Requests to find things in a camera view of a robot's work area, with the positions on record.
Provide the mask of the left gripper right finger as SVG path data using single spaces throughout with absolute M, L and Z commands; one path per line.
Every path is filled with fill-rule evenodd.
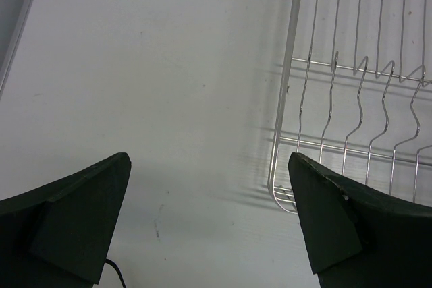
M 321 287 L 430 287 L 431 207 L 333 172 L 288 161 L 300 226 Z

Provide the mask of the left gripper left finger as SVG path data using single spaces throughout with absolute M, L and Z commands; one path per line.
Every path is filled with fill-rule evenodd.
M 1 201 L 2 287 L 93 287 L 108 259 L 132 163 L 125 152 Z

